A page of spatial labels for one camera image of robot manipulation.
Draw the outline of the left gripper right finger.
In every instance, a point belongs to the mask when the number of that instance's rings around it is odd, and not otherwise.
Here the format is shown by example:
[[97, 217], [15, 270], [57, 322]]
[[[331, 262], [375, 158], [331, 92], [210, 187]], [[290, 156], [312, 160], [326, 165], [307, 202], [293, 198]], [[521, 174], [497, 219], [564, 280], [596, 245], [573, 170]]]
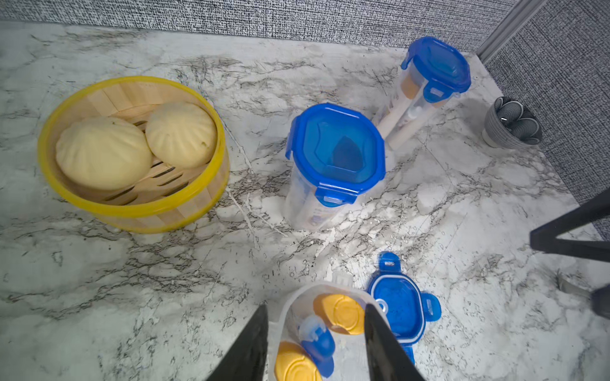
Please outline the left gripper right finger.
[[365, 308], [365, 343], [371, 381], [424, 381], [377, 308]]

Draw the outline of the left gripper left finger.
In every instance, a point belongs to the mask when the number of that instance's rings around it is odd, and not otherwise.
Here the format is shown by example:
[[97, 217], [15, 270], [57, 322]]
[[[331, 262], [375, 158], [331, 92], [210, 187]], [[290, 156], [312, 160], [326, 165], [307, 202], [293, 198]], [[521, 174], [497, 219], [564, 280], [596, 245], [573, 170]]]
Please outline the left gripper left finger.
[[268, 354], [268, 307], [261, 304], [207, 381], [261, 381]]

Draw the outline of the orange cap bottle front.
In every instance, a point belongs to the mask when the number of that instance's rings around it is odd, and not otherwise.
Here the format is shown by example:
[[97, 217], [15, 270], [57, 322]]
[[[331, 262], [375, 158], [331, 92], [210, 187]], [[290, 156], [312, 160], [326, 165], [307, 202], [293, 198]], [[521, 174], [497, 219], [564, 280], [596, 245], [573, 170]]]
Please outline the orange cap bottle front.
[[342, 294], [324, 294], [315, 298], [315, 313], [333, 332], [357, 336], [365, 333], [365, 310], [354, 299]]

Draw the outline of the orange cap bottle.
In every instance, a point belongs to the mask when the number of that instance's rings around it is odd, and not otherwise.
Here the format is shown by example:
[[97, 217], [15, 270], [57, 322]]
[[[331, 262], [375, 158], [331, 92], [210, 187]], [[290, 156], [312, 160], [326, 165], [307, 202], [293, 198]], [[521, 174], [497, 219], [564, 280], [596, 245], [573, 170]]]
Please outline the orange cap bottle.
[[298, 344], [281, 341], [274, 375], [278, 381], [321, 381], [322, 376], [307, 352]]
[[342, 294], [324, 294], [315, 298], [315, 313], [333, 332], [357, 336], [365, 333], [365, 310], [354, 299]]

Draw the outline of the clear container back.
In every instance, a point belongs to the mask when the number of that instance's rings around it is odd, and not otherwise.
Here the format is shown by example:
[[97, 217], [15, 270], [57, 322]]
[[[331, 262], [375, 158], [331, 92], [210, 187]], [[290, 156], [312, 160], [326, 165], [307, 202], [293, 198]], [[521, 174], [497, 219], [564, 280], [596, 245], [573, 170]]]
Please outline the clear container back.
[[387, 103], [373, 118], [373, 124], [390, 149], [398, 149], [446, 103], [462, 95], [454, 93], [441, 103], [429, 103], [424, 99], [424, 87], [427, 83], [412, 63], [406, 70], [400, 65], [396, 85], [390, 92]]

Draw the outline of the blue toothbrush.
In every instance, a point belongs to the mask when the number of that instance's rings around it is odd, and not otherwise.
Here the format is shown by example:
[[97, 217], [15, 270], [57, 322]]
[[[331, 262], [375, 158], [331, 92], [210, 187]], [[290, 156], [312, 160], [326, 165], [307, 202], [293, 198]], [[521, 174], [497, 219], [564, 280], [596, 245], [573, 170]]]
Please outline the blue toothbrush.
[[316, 314], [306, 317], [298, 327], [298, 338], [321, 376], [330, 378], [335, 370], [333, 355], [336, 345], [324, 320]]

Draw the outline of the blue lid back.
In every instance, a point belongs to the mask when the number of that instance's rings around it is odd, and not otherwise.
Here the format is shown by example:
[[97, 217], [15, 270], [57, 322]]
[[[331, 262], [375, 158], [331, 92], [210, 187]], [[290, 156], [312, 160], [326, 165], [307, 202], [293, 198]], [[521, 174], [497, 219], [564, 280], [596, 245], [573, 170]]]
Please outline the blue lid back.
[[401, 68], [406, 70], [409, 64], [428, 81], [424, 99], [429, 103], [441, 103], [454, 93], [467, 92], [471, 86], [470, 65], [465, 57], [435, 37], [421, 37], [409, 46]]

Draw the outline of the clear container front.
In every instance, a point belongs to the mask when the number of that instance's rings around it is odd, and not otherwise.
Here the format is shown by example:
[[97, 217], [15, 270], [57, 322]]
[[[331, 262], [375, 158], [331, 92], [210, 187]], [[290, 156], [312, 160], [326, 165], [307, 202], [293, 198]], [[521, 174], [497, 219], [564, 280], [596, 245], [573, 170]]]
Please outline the clear container front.
[[367, 306], [388, 309], [351, 282], [314, 282], [269, 301], [268, 378], [363, 379]]

